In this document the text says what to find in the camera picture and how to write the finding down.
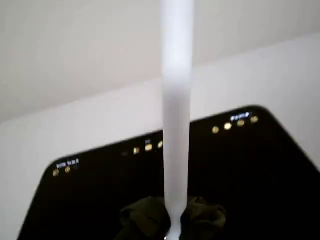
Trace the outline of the black cloth-covered gripper finger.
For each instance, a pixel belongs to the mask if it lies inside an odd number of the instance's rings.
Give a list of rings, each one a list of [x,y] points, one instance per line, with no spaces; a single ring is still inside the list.
[[[165,240],[171,228],[163,197],[149,196],[124,207],[120,221],[118,240]]]
[[[181,217],[181,240],[220,240],[224,235],[227,213],[219,204],[202,197],[189,197]]]

